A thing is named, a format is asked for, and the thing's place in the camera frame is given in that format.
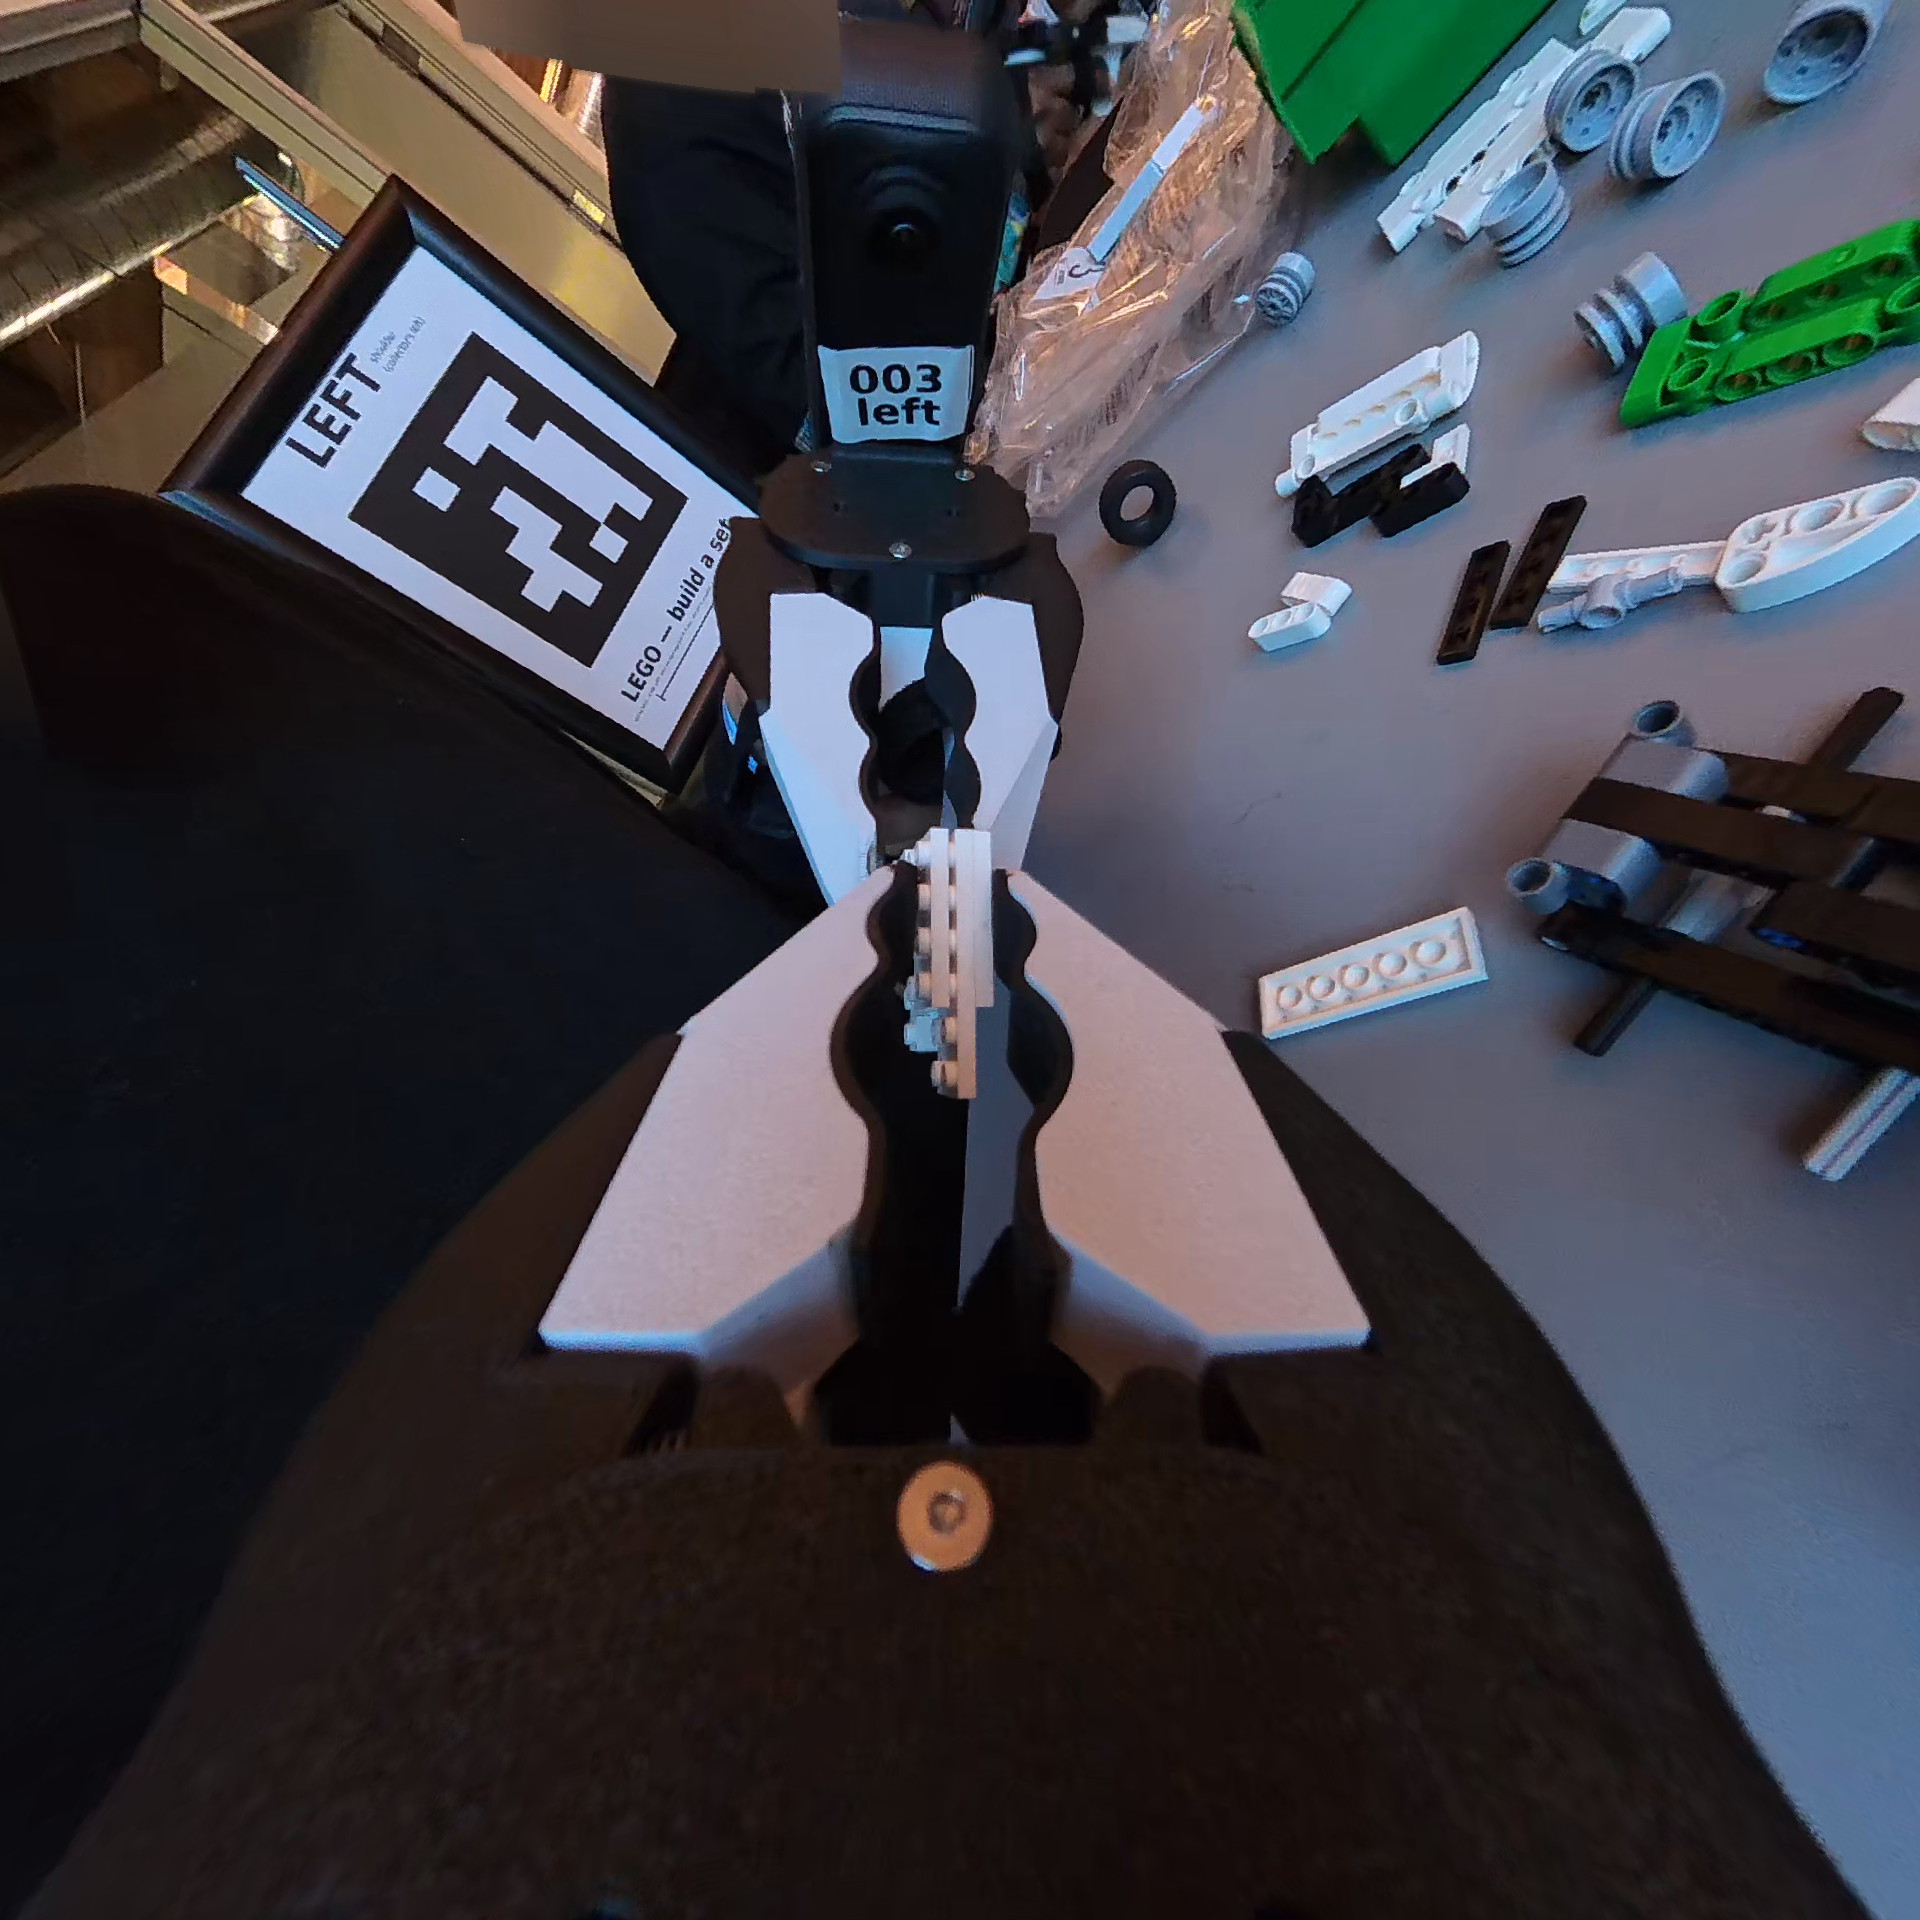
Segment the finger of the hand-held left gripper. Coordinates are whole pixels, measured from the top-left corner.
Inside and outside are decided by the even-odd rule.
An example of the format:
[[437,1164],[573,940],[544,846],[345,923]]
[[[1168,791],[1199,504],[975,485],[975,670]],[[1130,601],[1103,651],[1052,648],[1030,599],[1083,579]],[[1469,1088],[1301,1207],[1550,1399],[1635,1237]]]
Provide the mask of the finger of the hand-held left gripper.
[[975,597],[944,614],[930,653],[930,692],[943,715],[973,696],[965,723],[944,727],[943,822],[992,837],[996,869],[1020,873],[1058,746],[1030,606]]
[[827,592],[775,592],[769,634],[760,738],[811,877],[835,905],[890,862],[861,786],[873,738],[854,700],[879,642],[865,614]]

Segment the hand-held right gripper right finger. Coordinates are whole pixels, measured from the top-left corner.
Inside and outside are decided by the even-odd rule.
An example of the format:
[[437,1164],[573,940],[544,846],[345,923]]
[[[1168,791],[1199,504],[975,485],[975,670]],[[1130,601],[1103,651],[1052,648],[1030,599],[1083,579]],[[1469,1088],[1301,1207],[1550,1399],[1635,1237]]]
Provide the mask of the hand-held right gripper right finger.
[[1355,1350],[1368,1316],[1217,1024],[1034,879],[993,877],[965,1135],[960,1429],[1073,1443],[1140,1370]]

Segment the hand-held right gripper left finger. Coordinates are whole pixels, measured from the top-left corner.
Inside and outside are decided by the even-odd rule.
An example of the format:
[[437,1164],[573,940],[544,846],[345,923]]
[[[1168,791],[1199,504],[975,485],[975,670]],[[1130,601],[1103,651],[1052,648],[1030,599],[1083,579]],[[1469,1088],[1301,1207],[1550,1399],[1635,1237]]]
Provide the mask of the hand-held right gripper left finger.
[[685,1357],[835,1445],[956,1422],[962,1100],[902,1037],[917,868],[885,868],[648,1049],[648,1105],[539,1342]]

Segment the black lego tire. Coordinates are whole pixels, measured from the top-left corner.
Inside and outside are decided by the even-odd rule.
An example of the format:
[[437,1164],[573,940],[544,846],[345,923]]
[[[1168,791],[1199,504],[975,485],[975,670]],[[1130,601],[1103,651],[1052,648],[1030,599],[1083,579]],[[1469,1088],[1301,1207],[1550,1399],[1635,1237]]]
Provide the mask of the black lego tire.
[[1096,511],[1105,537],[1143,551],[1165,538],[1179,507],[1171,474],[1150,459],[1130,459],[1103,480]]

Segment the white flat lego plate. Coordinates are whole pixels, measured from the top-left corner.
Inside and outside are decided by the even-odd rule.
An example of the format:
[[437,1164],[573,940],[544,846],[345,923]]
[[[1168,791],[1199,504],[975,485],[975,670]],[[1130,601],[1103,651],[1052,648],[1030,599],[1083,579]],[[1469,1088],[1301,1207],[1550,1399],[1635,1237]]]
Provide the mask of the white flat lego plate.
[[1265,973],[1257,981],[1258,1031],[1282,1041],[1484,979],[1475,913],[1459,906]]

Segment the small white lego connector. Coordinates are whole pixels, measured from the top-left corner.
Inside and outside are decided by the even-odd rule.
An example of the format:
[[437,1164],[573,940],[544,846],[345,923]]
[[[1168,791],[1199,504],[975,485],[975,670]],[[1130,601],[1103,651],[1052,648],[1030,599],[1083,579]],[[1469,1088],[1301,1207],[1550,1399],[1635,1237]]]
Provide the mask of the small white lego connector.
[[1351,594],[1353,588],[1344,579],[1300,570],[1284,584],[1281,607],[1252,623],[1246,637],[1261,653],[1281,653],[1326,637]]

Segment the white curved lego panel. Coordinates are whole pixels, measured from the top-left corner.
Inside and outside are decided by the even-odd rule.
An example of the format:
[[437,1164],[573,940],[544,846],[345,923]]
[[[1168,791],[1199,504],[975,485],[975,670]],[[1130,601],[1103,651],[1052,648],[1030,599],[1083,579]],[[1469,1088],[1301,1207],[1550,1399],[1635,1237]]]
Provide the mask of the white curved lego panel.
[[1480,341],[1467,330],[1328,403],[1292,436],[1289,465],[1275,474],[1273,493],[1281,499],[1294,497],[1311,479],[1329,479],[1353,461],[1451,418],[1467,403],[1478,368]]

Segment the thin black lego plate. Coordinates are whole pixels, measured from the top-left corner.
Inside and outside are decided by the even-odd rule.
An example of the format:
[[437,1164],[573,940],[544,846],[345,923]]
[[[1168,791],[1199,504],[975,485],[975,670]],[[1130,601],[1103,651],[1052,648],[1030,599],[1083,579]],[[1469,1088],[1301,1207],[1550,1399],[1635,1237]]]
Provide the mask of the thin black lego plate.
[[1489,627],[1496,631],[1517,631],[1526,627],[1551,582],[1554,570],[1562,565],[1570,537],[1585,511],[1583,496],[1568,496],[1548,501],[1540,508],[1522,555],[1514,559],[1500,601],[1492,611]]
[[1492,611],[1500,599],[1509,554],[1509,540],[1494,540],[1477,546],[1467,555],[1459,591],[1452,599],[1452,610],[1435,651],[1437,665],[1469,663],[1477,656]]

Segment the long white lego beam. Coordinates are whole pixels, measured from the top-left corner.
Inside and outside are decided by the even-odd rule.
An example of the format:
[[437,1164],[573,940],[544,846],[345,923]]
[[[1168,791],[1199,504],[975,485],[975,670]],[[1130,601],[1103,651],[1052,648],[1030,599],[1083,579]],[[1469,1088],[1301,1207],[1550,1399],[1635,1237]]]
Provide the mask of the long white lego beam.
[[1540,51],[1513,69],[1494,98],[1452,132],[1424,169],[1406,179],[1377,218],[1380,235],[1395,254],[1406,252],[1430,225],[1440,225],[1457,243],[1477,238],[1497,190],[1545,141],[1548,95],[1572,58],[1572,45],[1548,38]]

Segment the grey lego wheel hub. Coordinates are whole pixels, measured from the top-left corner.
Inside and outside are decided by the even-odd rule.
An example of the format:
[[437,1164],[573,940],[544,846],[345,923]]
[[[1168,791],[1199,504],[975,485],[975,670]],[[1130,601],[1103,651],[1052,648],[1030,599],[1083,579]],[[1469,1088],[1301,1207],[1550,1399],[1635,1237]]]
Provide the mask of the grey lego wheel hub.
[[1579,50],[1545,98],[1545,135],[1564,155],[1590,155],[1603,148],[1637,89],[1637,60],[1609,45]]
[[1889,2],[1802,2],[1781,27],[1761,75],[1763,95],[1800,108],[1847,84],[1875,50]]
[[1576,309],[1572,325],[1607,373],[1620,373],[1637,361],[1660,328],[1687,315],[1680,282],[1658,254],[1641,252]]
[[1501,269],[1517,269],[1538,257],[1570,218],[1567,188],[1548,154],[1536,154],[1513,172],[1482,212],[1482,238]]
[[1684,177],[1724,122],[1725,84],[1712,69],[1637,91],[1609,142],[1609,171],[1622,183]]

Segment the white lego beam with axle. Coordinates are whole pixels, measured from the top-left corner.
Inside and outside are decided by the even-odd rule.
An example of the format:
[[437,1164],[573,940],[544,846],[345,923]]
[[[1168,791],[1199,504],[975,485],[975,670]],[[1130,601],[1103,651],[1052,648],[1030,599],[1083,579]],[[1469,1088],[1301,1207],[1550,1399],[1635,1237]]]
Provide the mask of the white lego beam with axle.
[[1844,584],[1918,538],[1918,479],[1743,520],[1715,566],[1715,591],[1738,614],[1764,611]]

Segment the green lego beam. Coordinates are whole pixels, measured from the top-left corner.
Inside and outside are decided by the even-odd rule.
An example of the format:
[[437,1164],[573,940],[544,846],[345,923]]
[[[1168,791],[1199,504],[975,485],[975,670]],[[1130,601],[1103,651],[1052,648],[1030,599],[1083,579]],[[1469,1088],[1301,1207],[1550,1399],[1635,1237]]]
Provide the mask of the green lego beam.
[[1918,225],[1887,225],[1661,325],[1618,422],[1691,418],[1918,341]]

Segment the clear plastic bag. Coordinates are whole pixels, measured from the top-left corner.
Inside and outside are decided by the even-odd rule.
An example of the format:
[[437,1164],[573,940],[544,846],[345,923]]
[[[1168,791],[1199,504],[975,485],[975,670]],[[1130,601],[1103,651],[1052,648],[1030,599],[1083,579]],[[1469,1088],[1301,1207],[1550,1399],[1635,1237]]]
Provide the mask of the clear plastic bag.
[[1103,137],[1047,205],[1066,227],[996,304],[970,461],[1034,523],[1097,492],[1125,446],[1255,321],[1303,221],[1301,161],[1223,2],[1165,4]]

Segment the black framed marker sign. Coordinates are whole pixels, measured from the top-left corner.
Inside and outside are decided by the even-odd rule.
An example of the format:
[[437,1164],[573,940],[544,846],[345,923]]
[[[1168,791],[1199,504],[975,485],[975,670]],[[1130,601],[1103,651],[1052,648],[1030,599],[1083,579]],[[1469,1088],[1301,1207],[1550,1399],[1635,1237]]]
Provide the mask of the black framed marker sign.
[[400,177],[162,497],[361,592],[660,791],[719,722],[712,592],[756,485]]

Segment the black lego bracket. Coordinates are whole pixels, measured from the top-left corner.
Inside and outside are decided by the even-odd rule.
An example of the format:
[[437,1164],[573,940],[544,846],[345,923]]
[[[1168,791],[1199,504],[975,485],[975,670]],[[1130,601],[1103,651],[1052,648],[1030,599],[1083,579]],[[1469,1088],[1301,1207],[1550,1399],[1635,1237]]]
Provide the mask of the black lego bracket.
[[1430,443],[1408,446],[1382,470],[1370,513],[1382,538],[1397,538],[1465,499],[1469,441],[1469,427],[1457,425]]
[[1388,507],[1402,480],[1426,465],[1426,447],[1418,441],[1386,456],[1377,467],[1332,486],[1311,476],[1292,497],[1292,535],[1303,546],[1320,546],[1350,526],[1373,520]]

